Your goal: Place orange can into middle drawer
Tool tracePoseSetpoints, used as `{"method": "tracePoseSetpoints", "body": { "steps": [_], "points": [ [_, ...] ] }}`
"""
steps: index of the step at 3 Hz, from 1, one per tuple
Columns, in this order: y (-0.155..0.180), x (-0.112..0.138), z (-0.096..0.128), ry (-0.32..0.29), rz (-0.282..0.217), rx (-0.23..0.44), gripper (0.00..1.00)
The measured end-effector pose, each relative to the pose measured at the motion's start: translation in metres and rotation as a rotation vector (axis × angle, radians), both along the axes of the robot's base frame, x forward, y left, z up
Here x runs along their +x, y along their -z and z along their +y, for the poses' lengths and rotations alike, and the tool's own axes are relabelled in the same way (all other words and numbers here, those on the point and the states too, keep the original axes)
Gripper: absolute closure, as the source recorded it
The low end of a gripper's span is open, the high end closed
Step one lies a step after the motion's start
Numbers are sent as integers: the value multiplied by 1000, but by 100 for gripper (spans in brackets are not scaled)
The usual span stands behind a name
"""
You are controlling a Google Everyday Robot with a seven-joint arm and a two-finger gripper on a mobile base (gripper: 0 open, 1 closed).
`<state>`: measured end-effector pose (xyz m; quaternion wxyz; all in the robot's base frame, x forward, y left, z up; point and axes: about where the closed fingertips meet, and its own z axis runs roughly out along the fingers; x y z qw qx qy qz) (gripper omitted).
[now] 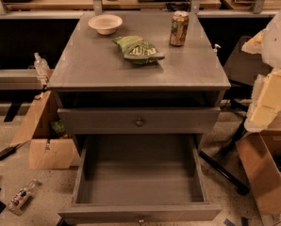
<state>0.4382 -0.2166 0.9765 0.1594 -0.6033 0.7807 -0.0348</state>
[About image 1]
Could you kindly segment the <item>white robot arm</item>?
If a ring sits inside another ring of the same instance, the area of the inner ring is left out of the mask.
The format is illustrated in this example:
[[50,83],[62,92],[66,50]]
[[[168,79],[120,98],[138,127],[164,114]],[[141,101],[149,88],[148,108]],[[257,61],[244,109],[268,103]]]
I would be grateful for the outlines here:
[[281,9],[241,50],[260,53],[262,61],[273,68],[268,75],[257,76],[244,123],[248,132],[261,132],[281,111]]

